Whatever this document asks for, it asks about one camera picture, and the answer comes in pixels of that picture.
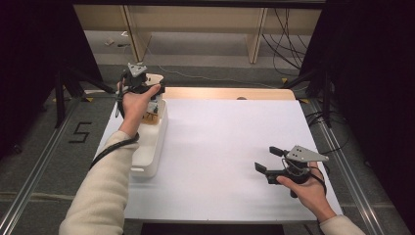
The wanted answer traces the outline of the beige wooden shelf unit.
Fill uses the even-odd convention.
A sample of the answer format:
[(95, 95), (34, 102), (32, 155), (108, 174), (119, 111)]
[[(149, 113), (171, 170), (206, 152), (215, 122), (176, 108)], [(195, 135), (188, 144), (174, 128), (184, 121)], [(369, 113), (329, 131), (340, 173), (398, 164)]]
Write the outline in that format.
[(154, 32), (242, 33), (249, 62), (256, 62), (262, 34), (313, 33), (318, 10), (283, 8), (173, 7), (128, 5), (76, 5), (74, 10), (85, 30), (129, 33), (133, 58), (141, 62)]

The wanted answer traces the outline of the person's left hand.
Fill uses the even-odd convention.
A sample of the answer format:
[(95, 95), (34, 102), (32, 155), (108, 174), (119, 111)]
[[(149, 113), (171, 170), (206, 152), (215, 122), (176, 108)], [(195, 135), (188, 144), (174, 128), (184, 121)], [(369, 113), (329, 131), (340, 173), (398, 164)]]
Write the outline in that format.
[(161, 86), (156, 84), (143, 94), (125, 93), (122, 100), (124, 118), (118, 130), (124, 132), (129, 137), (134, 137), (138, 131), (141, 119), (147, 111), (148, 103), (160, 89)]

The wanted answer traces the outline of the black curtain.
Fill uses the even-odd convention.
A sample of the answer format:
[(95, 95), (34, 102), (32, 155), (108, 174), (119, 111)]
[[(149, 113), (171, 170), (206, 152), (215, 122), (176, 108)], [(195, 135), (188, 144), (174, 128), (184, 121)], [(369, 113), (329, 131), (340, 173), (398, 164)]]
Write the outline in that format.
[(24, 137), (58, 73), (102, 79), (67, 0), (0, 0), (0, 159)]
[(326, 0), (302, 64), (321, 69), (415, 233), (415, 0)]

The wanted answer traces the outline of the white table sheet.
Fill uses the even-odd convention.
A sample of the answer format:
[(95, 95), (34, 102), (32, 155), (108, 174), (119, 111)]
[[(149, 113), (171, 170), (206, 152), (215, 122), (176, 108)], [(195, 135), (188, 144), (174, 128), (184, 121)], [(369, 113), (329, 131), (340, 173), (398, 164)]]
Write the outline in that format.
[(297, 101), (166, 102), (167, 127), (158, 171), (132, 177), (128, 218), (155, 222), (285, 223), (313, 214), (255, 164), (279, 169), (272, 146), (316, 148)]

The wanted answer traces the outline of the aluminium floor rail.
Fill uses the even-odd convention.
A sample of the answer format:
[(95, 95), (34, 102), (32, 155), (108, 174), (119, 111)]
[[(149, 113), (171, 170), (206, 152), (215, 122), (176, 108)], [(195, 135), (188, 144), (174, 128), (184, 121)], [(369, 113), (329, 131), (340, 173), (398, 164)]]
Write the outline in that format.
[(358, 209), (362, 220), (368, 229), (369, 235), (386, 235), (374, 208), (370, 205), (367, 195), (363, 191), (360, 184), (359, 177), (353, 171), (351, 163), (348, 161), (343, 147), (347, 144), (341, 144), (333, 129), (333, 123), (330, 120), (332, 127), (329, 128), (322, 118), (322, 108), (317, 100), (310, 102), (311, 109), (320, 117), (316, 117), (317, 126), (320, 128), (325, 142), (329, 146), (328, 153), (333, 155), (335, 162), (339, 168), (342, 178), (347, 186), (348, 192), (353, 198), (353, 202)]
[(0, 219), (0, 235), (10, 235), (22, 216), (23, 210), (30, 200), (32, 192), (41, 179), (48, 163), (52, 159), (63, 134), (65, 133), (70, 118), (80, 103), (79, 98), (72, 98), (68, 103), (68, 109), (64, 111), (64, 119), (54, 127), (53, 132), (43, 148), (30, 174), (26, 178), (22, 188), (17, 192), (14, 200)]

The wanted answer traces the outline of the black metal stand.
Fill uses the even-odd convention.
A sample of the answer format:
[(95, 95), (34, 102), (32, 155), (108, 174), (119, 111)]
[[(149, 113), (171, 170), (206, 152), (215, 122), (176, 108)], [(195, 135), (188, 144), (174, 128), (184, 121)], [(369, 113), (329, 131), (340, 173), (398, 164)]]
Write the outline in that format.
[(80, 82), (86, 81), (93, 86), (100, 88), (106, 93), (114, 94), (115, 90), (106, 85), (103, 81), (95, 79), (81, 70), (72, 67), (61, 67), (55, 77), (55, 94), (57, 106), (57, 121), (55, 127), (62, 125), (66, 118), (66, 106), (64, 90), (67, 90), (71, 98), (83, 98), (86, 93)]
[(331, 77), (326, 70), (312, 69), (299, 75), (292, 81), (286, 82), (282, 89), (291, 89), (302, 82), (308, 81), (305, 94), (308, 97), (317, 97), (319, 94), (323, 98), (322, 118), (326, 125), (331, 128), (330, 122), (330, 96), (331, 96)]

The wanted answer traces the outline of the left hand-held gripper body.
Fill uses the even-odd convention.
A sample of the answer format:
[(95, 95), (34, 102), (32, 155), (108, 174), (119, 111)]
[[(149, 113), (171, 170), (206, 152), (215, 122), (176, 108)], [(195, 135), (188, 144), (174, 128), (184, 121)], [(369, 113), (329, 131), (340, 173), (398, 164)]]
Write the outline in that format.
[(128, 64), (127, 69), (121, 75), (122, 93), (143, 94), (147, 92), (151, 85), (148, 83), (146, 69), (145, 66)]

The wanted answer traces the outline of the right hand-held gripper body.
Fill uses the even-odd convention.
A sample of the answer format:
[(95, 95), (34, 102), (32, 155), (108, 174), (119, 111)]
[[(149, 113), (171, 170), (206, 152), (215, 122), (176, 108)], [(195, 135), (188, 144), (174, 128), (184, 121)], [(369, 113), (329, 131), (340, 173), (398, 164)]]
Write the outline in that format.
[(284, 168), (282, 170), (267, 170), (265, 177), (269, 184), (278, 184), (276, 178), (285, 176), (297, 184), (302, 184), (311, 176), (311, 162), (327, 162), (328, 157), (296, 145), (292, 150), (286, 151), (281, 157)]

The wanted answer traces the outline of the person's right hand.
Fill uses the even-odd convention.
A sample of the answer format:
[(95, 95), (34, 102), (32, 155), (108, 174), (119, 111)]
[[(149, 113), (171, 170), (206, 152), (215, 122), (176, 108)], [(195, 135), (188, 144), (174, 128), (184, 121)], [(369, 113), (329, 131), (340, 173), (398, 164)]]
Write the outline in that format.
[(277, 181), (291, 189), (298, 196), (300, 202), (316, 216), (319, 222), (324, 222), (337, 214), (327, 201), (325, 189), (321, 183), (323, 174), (319, 170), (318, 164), (311, 162), (308, 165), (311, 167), (313, 177), (310, 177), (305, 183), (297, 184), (285, 176), (278, 176)]

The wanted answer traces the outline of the white plastic bin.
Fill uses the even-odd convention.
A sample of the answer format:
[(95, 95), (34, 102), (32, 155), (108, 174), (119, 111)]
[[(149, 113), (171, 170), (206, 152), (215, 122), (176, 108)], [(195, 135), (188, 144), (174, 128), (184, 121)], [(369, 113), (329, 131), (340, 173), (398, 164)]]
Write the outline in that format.
[(149, 108), (157, 108), (158, 112), (146, 114), (144, 122), (138, 129), (139, 148), (133, 154), (130, 170), (133, 177), (150, 178), (155, 176), (161, 158), (161, 149), (168, 124), (166, 101), (158, 101), (157, 106), (150, 104)]

